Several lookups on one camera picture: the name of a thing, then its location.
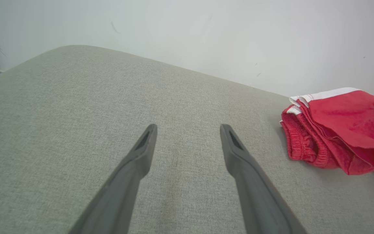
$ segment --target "white wall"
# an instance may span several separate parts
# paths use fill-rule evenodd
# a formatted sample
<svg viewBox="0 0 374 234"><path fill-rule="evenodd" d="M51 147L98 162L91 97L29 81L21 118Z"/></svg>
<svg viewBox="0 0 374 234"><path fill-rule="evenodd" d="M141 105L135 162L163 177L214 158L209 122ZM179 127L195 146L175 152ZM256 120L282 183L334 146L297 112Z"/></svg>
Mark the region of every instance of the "white wall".
<svg viewBox="0 0 374 234"><path fill-rule="evenodd" d="M0 0L0 69L75 44L286 96L374 94L374 0Z"/></svg>

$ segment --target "red fabric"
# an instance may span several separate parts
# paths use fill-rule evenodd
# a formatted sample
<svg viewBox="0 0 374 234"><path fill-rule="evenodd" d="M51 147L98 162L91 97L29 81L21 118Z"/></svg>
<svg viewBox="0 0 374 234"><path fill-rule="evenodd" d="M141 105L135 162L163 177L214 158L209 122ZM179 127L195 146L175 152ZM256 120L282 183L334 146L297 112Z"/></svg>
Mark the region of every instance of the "red fabric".
<svg viewBox="0 0 374 234"><path fill-rule="evenodd" d="M301 100L300 114L282 112L282 127L293 160L348 175L374 171L374 96L358 90L324 99Z"/></svg>

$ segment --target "black hole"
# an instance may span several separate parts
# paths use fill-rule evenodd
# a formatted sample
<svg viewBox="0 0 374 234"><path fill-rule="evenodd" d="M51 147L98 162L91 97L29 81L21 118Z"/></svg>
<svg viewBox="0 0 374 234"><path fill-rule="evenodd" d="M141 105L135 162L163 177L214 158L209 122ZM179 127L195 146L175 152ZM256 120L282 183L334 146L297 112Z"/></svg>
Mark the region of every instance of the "black hole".
<svg viewBox="0 0 374 234"><path fill-rule="evenodd" d="M139 148L141 148L142 146L145 145L149 135L150 135L150 132L148 132L147 135L144 136L144 138L142 139L142 141L139 143L139 145L136 147L135 150L137 150L137 149L139 149Z"/></svg>
<svg viewBox="0 0 374 234"><path fill-rule="evenodd" d="M238 140L236 140L236 138L233 136L232 132L229 131L229 133L230 133L230 137L232 138L233 144L234 144L236 147L238 147L239 149L243 150L242 147L239 145Z"/></svg>

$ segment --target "red cloth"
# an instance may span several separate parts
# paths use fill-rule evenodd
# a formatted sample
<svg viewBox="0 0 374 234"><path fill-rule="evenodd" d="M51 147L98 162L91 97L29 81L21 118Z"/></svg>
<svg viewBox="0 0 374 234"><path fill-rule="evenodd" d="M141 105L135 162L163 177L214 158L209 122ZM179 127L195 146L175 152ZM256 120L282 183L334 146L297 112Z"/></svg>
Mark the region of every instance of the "red cloth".
<svg viewBox="0 0 374 234"><path fill-rule="evenodd" d="M348 175L374 171L374 96L353 88L291 97L282 112L288 154Z"/></svg>

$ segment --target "gray fabric surface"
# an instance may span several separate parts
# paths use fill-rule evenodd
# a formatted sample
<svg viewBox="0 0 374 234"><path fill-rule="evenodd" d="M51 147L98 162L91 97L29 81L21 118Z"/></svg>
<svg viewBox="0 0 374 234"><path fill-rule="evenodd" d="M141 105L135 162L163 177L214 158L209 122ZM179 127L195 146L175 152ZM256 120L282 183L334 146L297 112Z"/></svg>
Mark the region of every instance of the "gray fabric surface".
<svg viewBox="0 0 374 234"><path fill-rule="evenodd" d="M67 233L150 123L130 233L244 233L219 126L230 124L309 233L374 233L374 173L290 161L284 96L92 46L0 75L0 233Z"/></svg>

